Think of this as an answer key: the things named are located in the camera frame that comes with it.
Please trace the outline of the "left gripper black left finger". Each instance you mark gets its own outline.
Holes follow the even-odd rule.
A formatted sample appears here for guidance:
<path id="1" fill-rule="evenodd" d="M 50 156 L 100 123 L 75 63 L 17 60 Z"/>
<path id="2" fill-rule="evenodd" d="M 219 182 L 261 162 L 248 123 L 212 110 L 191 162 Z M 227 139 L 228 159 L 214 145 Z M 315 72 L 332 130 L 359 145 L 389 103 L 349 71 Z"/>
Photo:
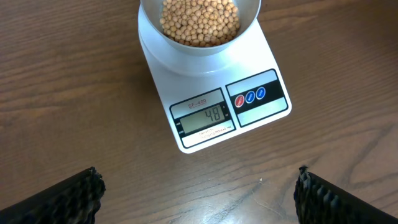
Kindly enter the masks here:
<path id="1" fill-rule="evenodd" d="M 102 175 L 85 169 L 1 210 L 1 224 L 95 224 L 105 193 Z"/>

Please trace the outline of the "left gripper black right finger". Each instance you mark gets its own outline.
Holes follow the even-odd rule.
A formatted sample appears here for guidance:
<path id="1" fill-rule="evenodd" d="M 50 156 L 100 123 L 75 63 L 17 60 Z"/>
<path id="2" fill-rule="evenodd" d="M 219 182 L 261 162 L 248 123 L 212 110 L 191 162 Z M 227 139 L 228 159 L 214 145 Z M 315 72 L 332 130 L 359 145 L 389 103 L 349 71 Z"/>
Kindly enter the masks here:
<path id="1" fill-rule="evenodd" d="M 300 224 L 397 224 L 385 213 L 343 189 L 299 168 L 294 201 Z"/>

